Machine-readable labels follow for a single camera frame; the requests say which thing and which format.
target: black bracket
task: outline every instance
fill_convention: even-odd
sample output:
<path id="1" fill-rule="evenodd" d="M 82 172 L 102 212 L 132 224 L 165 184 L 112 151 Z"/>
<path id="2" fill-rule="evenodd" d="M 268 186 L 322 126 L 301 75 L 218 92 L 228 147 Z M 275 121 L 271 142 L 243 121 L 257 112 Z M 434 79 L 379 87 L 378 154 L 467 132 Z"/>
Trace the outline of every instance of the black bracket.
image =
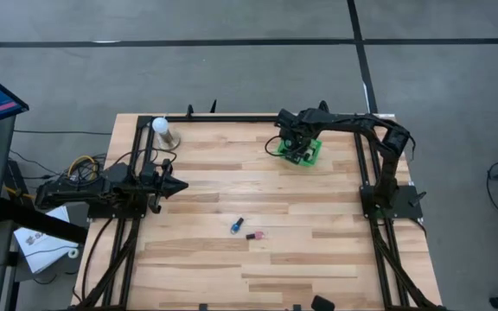
<path id="1" fill-rule="evenodd" d="M 322 100 L 320 104 L 318 104 L 318 109 L 320 109 L 321 111 L 329 112 L 328 103 L 326 103 L 325 100 Z"/>
<path id="2" fill-rule="evenodd" d="M 188 105 L 188 113 L 186 114 L 186 117 L 192 118 L 194 114 L 194 107 L 192 105 Z"/>
<path id="3" fill-rule="evenodd" d="M 366 218 L 375 219 L 421 219 L 422 208 L 418 200 L 419 194 L 414 186 L 399 186 L 393 208 L 380 208 L 374 203 L 374 186 L 361 187 L 362 214 Z"/>
<path id="4" fill-rule="evenodd" d="M 312 300 L 310 307 L 315 311 L 334 311 L 335 304 L 328 299 L 324 299 L 323 297 L 316 295 Z"/>
<path id="5" fill-rule="evenodd" d="M 210 113 L 215 113 L 216 112 L 216 99 L 213 102 L 213 105 L 211 106 L 211 111 Z"/>
<path id="6" fill-rule="evenodd" d="M 15 189 L 16 193 L 8 192 L 9 198 L 17 205 L 25 206 L 29 209 L 34 209 L 34 202 L 32 199 L 24 196 L 29 194 L 26 183 L 22 178 L 21 170 L 18 168 L 16 161 L 11 159 L 7 160 L 5 166 L 5 175 L 3 177 L 3 184 L 9 188 Z"/>
<path id="7" fill-rule="evenodd" d="M 144 218 L 147 212 L 147 198 L 138 195 L 128 208 L 109 208 L 103 204 L 89 204 L 87 217 L 89 219 L 136 219 Z"/>

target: gray floor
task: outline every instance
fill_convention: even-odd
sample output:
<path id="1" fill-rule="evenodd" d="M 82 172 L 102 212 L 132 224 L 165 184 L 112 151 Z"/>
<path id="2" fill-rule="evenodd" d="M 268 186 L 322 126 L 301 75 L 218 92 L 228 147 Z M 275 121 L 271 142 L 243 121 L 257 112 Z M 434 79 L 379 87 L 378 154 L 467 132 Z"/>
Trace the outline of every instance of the gray floor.
<path id="1" fill-rule="evenodd" d="M 357 0 L 365 38 L 498 37 L 495 0 Z M 0 0 L 0 41 L 351 37 L 344 1 Z M 489 310 L 498 293 L 498 46 L 367 47 L 380 112 L 418 142 L 412 177 L 445 306 Z M 0 48 L 0 81 L 30 104 L 16 127 L 110 131 L 120 112 L 297 111 L 321 99 L 367 110 L 354 47 Z M 105 136 L 16 134 L 12 148 L 63 168 Z M 42 172 L 30 164 L 24 174 Z M 498 201 L 498 183 L 493 184 Z M 74 276 L 24 282 L 20 310 L 64 308 Z"/>

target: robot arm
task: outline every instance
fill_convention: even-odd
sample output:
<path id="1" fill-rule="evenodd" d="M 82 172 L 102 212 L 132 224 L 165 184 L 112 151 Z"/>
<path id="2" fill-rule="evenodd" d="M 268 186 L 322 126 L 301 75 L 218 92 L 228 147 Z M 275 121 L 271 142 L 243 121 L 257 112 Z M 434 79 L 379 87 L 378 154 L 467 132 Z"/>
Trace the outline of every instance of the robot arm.
<path id="1" fill-rule="evenodd" d="M 131 173 L 128 165 L 118 163 L 104 170 L 92 181 L 79 183 L 62 176 L 48 181 L 37 189 L 35 204 L 52 208 L 70 202 L 85 202 L 90 206 L 90 218 L 133 218 L 145 214 L 147 197 L 153 213 L 158 213 L 161 197 L 168 199 L 188 187 L 172 177 L 172 164 L 164 159 L 162 165 L 145 163 L 139 176 Z"/>
<path id="2" fill-rule="evenodd" d="M 412 140 L 410 132 L 404 127 L 372 114 L 337 116 L 316 108 L 301 111 L 296 116 L 283 109 L 278 113 L 275 125 L 280 128 L 279 136 L 284 141 L 283 156 L 294 163 L 313 156 L 309 146 L 323 130 L 362 134 L 383 157 L 380 179 L 374 186 L 373 201 L 385 209 L 393 208 L 393 198 L 398 192 L 395 179 L 397 165 L 406 143 L 409 139 Z M 377 126 L 387 129 L 382 140 L 374 130 Z"/>

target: wooden tabletop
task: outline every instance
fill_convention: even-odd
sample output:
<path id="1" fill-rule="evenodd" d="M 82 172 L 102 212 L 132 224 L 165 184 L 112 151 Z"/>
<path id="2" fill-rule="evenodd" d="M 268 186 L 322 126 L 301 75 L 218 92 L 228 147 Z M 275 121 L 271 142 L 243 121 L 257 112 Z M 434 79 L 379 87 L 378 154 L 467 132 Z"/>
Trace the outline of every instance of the wooden tabletop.
<path id="1" fill-rule="evenodd" d="M 107 166 L 131 150 L 137 116 L 117 115 Z M 318 162 L 306 168 L 265 153 L 265 142 L 278 134 L 272 123 L 171 123 L 171 129 L 182 137 L 174 177 L 189 188 L 162 200 L 161 213 L 142 220 L 128 308 L 197 309 L 207 303 L 210 309 L 292 309 L 300 304 L 309 310 L 313 296 L 322 295 L 336 309 L 383 309 L 358 194 L 353 134 L 323 132 Z M 160 153 L 157 161 L 164 156 Z M 397 179 L 410 181 L 404 158 Z M 245 222 L 233 235 L 230 227 L 239 217 Z M 90 226 L 77 293 L 88 250 L 104 223 L 99 219 Z M 107 269 L 116 223 L 95 248 L 87 293 Z M 394 226 L 407 273 L 426 297 L 441 303 L 424 233 L 407 220 Z M 255 231 L 265 238 L 247 241 L 245 235 Z M 398 303 L 393 273 L 388 274 Z M 121 271 L 117 276 L 114 302 Z"/>

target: black metal frame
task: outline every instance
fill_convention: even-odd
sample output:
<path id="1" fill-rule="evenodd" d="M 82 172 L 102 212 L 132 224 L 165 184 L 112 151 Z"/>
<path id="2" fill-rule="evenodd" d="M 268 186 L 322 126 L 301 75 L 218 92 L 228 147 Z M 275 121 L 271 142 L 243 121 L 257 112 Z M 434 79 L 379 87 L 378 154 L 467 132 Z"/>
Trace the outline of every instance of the black metal frame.
<path id="1" fill-rule="evenodd" d="M 24 179 L 22 178 L 21 170 L 18 168 L 18 163 L 16 163 L 16 161 L 11 159 L 7 160 L 5 173 L 3 175 L 3 184 L 11 189 L 20 191 L 19 193 L 14 194 L 7 191 L 7 194 L 13 203 L 30 209 L 35 209 L 32 199 L 24 196 L 24 194 L 29 194 L 29 191 Z"/>
<path id="2" fill-rule="evenodd" d="M 213 104 L 211 112 L 216 109 L 216 103 Z M 141 145 L 141 136 L 144 129 L 148 129 L 149 134 L 147 141 L 145 142 L 145 148 L 150 149 L 153 146 L 154 131 L 150 126 L 151 121 L 154 117 L 152 116 L 139 116 L 136 122 L 136 132 L 134 135 L 134 140 L 132 144 L 132 157 L 130 159 L 130 167 L 135 168 L 136 162 L 138 160 L 138 153 L 135 152 L 139 150 Z M 214 123 L 273 123 L 276 120 L 276 116 L 197 116 L 194 115 L 194 109 L 190 105 L 188 107 L 188 113 L 185 116 L 168 116 L 167 120 L 171 123 L 178 122 L 214 122 Z M 361 135 L 354 134 L 355 147 L 357 151 L 359 168 L 361 171 L 362 186 L 370 186 L 370 181 L 367 174 L 367 164 L 364 156 L 364 149 L 362 147 Z M 376 150 L 371 149 L 372 153 L 372 164 L 374 169 L 374 174 L 376 178 L 380 175 L 380 161 L 378 158 L 378 153 Z M 150 161 L 150 153 L 146 152 L 144 155 L 144 162 Z M 393 228 L 393 222 L 389 218 L 384 218 L 384 223 L 386 227 L 387 244 L 380 234 L 380 228 L 378 220 L 375 217 L 369 217 L 368 222 L 370 224 L 370 231 L 374 246 L 374 255 L 376 259 L 376 265 L 378 268 L 378 279 L 381 288 L 382 300 L 384 303 L 385 310 L 426 310 L 426 309 L 436 309 L 436 306 L 429 302 L 419 289 L 414 285 L 411 278 L 405 273 L 404 269 L 400 265 L 399 250 L 397 247 L 397 239 L 395 238 L 395 230 Z M 115 231 L 115 238 L 112 246 L 111 261 L 109 264 L 109 269 L 103 275 L 98 285 L 92 290 L 87 298 L 80 305 L 77 306 L 78 310 L 89 309 L 89 310 L 126 310 L 128 296 L 131 284 L 131 273 L 133 268 L 133 262 L 135 257 L 135 245 L 137 241 L 137 235 L 139 231 L 140 219 L 134 219 L 132 221 L 132 228 L 127 238 L 124 246 L 120 248 L 122 243 L 122 237 L 124 235 L 125 220 L 119 219 L 117 230 Z M 390 264 L 395 273 L 397 290 L 399 295 L 400 305 L 394 305 L 391 297 L 391 290 L 389 288 L 388 275 L 386 271 L 386 265 L 384 259 Z M 119 304 L 111 305 L 112 300 L 112 285 L 114 283 L 115 273 L 118 267 L 125 260 L 125 269 L 123 274 L 123 286 L 120 292 Z M 410 295 L 417 304 L 417 308 L 410 307 L 410 302 L 408 295 Z M 94 304 L 103 295 L 102 306 L 95 308 Z"/>

